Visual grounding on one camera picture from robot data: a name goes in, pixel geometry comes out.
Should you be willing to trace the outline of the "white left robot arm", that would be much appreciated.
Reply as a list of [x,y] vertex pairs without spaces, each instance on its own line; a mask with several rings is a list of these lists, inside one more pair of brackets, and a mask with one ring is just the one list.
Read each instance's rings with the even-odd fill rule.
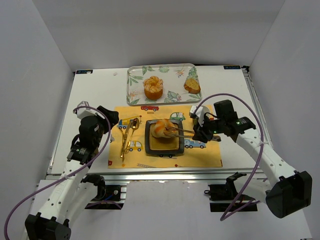
[[93,161],[105,149],[104,135],[111,136],[119,122],[119,113],[102,106],[78,106],[73,111],[80,119],[78,134],[73,138],[60,178],[36,214],[29,214],[25,228],[30,240],[68,240],[72,226],[93,199],[106,194],[105,179],[88,174]]

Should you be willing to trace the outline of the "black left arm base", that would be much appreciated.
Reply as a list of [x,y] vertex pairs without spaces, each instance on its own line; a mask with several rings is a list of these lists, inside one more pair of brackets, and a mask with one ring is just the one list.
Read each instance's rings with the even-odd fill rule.
[[86,210],[121,210],[121,186],[107,185],[103,176],[90,174],[85,176],[81,183],[90,183],[94,186],[96,196],[86,205]]

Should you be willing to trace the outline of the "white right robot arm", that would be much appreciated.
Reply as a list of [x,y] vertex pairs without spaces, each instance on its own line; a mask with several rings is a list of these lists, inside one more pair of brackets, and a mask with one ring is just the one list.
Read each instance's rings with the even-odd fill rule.
[[216,141],[219,134],[230,137],[238,146],[255,160],[266,180],[237,172],[226,179],[226,192],[232,197],[226,212],[233,213],[232,207],[242,196],[250,197],[250,203],[265,203],[277,218],[284,218],[311,204],[312,177],[307,171],[297,171],[286,163],[272,147],[263,141],[263,135],[247,117],[238,117],[230,100],[214,104],[215,119],[207,117],[203,106],[193,105],[189,116],[193,119],[193,140],[207,143]]

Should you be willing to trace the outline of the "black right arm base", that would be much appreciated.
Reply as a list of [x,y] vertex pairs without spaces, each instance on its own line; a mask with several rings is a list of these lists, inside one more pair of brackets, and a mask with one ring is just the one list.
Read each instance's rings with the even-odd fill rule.
[[[226,179],[224,184],[210,184],[208,189],[204,191],[204,194],[209,197],[210,211],[212,213],[223,213],[238,194],[234,181],[238,178],[243,178],[247,174],[236,172]],[[254,204],[255,200],[252,197],[242,194],[239,199],[232,205],[229,212],[232,212],[244,205],[250,200],[253,200],[250,205],[242,208],[241,212],[257,212],[257,204]]]

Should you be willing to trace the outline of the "orange twisted bread roll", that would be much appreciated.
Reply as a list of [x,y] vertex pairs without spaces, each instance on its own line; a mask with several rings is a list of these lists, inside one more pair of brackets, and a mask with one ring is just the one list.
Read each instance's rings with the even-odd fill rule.
[[167,118],[158,120],[151,129],[151,134],[155,138],[172,138],[177,131],[167,130],[167,128],[175,128],[175,125]]

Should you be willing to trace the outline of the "silver metal tongs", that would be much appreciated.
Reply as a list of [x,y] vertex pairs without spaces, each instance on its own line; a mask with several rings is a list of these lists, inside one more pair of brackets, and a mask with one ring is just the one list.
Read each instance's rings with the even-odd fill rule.
[[202,143],[207,143],[210,141],[214,141],[214,142],[222,141],[220,136],[214,135],[202,129],[191,131],[191,130],[176,128],[176,127],[166,127],[161,136],[170,137],[170,138],[176,137],[176,138],[192,139],[194,141],[199,141]]

